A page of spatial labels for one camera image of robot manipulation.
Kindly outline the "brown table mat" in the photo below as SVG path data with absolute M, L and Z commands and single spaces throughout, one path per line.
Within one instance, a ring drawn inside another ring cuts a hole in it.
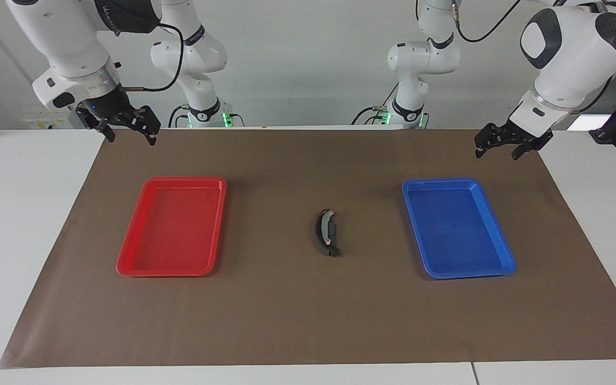
M 616 359 L 616 287 L 541 160 L 474 155 L 469 130 L 124 130 L 102 144 L 0 368 Z M 128 278 L 140 190 L 221 177 L 218 260 L 202 278 Z M 517 270 L 436 280 L 403 182 L 470 177 Z M 315 239 L 335 214 L 340 255 Z

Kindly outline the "white flat panel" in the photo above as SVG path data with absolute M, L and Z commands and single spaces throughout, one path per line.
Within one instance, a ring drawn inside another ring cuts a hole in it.
M 581 114 L 572 124 L 567 127 L 567 131 L 588 132 L 598 129 L 607 119 L 606 115 Z

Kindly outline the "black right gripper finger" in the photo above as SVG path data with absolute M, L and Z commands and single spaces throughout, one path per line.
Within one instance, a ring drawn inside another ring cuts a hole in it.
M 108 142 L 113 142 L 116 139 L 115 132 L 112 127 L 109 125 L 108 120 L 100 120 L 98 124 L 96 124 L 94 130 L 101 133 Z
M 152 108 L 145 105 L 136 110 L 136 127 L 149 146 L 155 146 L 157 141 L 157 134 L 161 129 L 161 122 L 157 118 L 156 114 L 152 111 Z

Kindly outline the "red plastic tray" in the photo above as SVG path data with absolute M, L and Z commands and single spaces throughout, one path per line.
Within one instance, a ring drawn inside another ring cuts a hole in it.
M 216 263 L 227 182 L 220 177 L 146 180 L 117 260 L 125 277 L 204 277 Z

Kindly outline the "blue plastic tray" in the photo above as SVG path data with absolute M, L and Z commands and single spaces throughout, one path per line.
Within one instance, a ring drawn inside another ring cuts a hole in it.
M 428 275 L 449 280 L 515 273 L 517 263 L 479 182 L 406 180 L 402 195 Z

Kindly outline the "white wall socket box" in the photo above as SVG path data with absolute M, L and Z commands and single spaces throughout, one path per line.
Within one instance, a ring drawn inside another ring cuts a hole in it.
M 26 129 L 73 130 L 83 125 L 71 111 L 39 111 L 29 113 L 20 120 Z

